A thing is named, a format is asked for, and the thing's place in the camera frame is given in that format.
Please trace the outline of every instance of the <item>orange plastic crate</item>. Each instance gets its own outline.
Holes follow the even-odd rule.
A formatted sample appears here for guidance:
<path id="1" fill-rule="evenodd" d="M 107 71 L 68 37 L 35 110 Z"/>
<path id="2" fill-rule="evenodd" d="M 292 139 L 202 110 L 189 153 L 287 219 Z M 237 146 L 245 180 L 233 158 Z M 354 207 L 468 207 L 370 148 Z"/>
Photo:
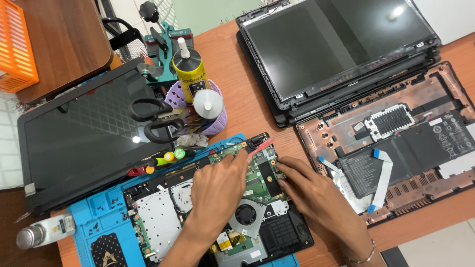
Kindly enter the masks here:
<path id="1" fill-rule="evenodd" d="M 37 82 L 23 10 L 0 0 L 0 90 L 15 93 Z"/>

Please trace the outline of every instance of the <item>black scissors handle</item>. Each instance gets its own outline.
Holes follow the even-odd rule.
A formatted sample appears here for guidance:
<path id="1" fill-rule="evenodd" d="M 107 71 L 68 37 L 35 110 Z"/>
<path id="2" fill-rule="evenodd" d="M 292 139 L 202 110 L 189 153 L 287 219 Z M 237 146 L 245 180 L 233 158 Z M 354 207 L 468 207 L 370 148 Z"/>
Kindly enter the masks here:
<path id="1" fill-rule="evenodd" d="M 149 103 L 149 104 L 155 105 L 158 107 L 159 110 L 152 111 L 146 114 L 137 114 L 133 106 L 139 103 Z M 165 101 L 163 100 L 153 99 L 153 98 L 139 98 L 137 100 L 132 101 L 129 104 L 128 111 L 129 111 L 130 117 L 133 120 L 135 120 L 136 122 L 143 123 L 146 121 L 154 121 L 157 119 L 159 115 L 172 112 L 173 108 L 169 104 L 165 103 Z"/>
<path id="2" fill-rule="evenodd" d="M 177 129 L 177 132 L 179 132 L 179 131 L 181 131 L 185 128 L 185 123 L 183 122 L 182 119 L 174 119 L 174 120 L 169 120 L 169 121 L 157 120 L 155 122 L 147 124 L 145 126 L 145 128 L 143 129 L 143 133 L 148 138 L 148 140 L 150 140 L 151 142 L 154 142 L 154 143 L 171 143 L 171 142 L 174 142 L 175 140 L 177 140 L 178 136 L 173 137 L 173 138 L 164 139 L 164 138 L 156 136 L 155 134 L 152 133 L 152 130 L 154 130 L 154 129 L 164 128 L 164 127 L 167 127 L 169 125 L 175 127 Z"/>

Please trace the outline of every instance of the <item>wooden desk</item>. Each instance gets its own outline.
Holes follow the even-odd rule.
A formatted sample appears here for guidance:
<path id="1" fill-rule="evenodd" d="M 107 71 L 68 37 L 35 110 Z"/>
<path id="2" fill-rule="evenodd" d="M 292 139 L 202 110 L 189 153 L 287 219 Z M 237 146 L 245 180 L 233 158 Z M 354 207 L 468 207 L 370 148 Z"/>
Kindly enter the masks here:
<path id="1" fill-rule="evenodd" d="M 23 103 L 104 71 L 113 53 L 93 0 L 17 0 L 25 13 L 39 83 L 16 93 Z"/>
<path id="2" fill-rule="evenodd" d="M 305 150 L 294 128 L 279 129 L 271 115 L 256 80 L 236 40 L 234 21 L 195 37 L 195 48 L 201 53 L 208 77 L 223 93 L 228 124 L 211 138 L 217 142 L 243 132 L 252 137 L 268 132 L 275 138 L 275 148 L 281 156 L 300 158 L 308 162 Z M 442 59 L 449 60 L 467 90 L 475 99 L 475 33 L 442 48 Z M 475 217 L 475 189 L 470 189 L 443 201 L 406 214 L 370 229 L 380 251 L 398 246 L 421 236 Z M 315 245 L 297 253 L 300 266 L 336 267 L 343 264 L 335 236 L 308 221 Z M 78 267 L 72 237 L 58 242 L 63 266 Z"/>

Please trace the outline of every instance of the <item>laptop screen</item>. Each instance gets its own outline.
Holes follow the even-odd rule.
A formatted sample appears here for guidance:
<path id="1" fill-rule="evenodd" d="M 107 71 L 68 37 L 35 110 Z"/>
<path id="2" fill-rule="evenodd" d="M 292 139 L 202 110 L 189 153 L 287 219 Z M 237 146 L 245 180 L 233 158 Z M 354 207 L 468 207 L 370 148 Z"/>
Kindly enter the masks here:
<path id="1" fill-rule="evenodd" d="M 147 144 L 143 126 L 149 122 L 138 123 L 127 113 L 131 101 L 154 98 L 144 83 L 132 70 L 25 122 L 31 182 L 37 190 L 108 162 L 113 164 L 115 158 Z M 136 105 L 142 114 L 151 112 L 152 107 Z M 166 131 L 160 129 L 156 134 L 166 136 Z"/>
<path id="2" fill-rule="evenodd" d="M 433 35 L 404 0 L 295 2 L 245 24 L 281 101 Z"/>

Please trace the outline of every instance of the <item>bracelet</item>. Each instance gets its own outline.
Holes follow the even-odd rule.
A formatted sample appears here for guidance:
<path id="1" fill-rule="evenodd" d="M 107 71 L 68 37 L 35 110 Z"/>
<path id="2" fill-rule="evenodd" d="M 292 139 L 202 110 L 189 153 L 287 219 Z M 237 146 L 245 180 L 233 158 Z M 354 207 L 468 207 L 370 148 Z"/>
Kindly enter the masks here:
<path id="1" fill-rule="evenodd" d="M 347 259 L 347 260 L 349 260 L 349 261 L 351 261 L 351 262 L 355 262 L 355 263 L 363 263 L 363 262 L 370 261 L 370 260 L 371 260 L 371 258 L 373 257 L 373 254 L 374 254 L 374 252 L 376 251 L 376 246 L 374 245 L 374 240 L 373 240 L 373 239 L 371 239 L 371 242 L 373 243 L 373 250 L 371 251 L 371 254 L 370 254 L 370 256 L 369 256 L 367 259 L 363 259 L 363 260 L 354 260 L 354 259 L 350 259 L 350 258 L 348 258 L 348 257 L 347 257 L 347 256 L 345 256 L 345 255 L 343 255 L 343 258 L 345 258 L 345 259 Z"/>

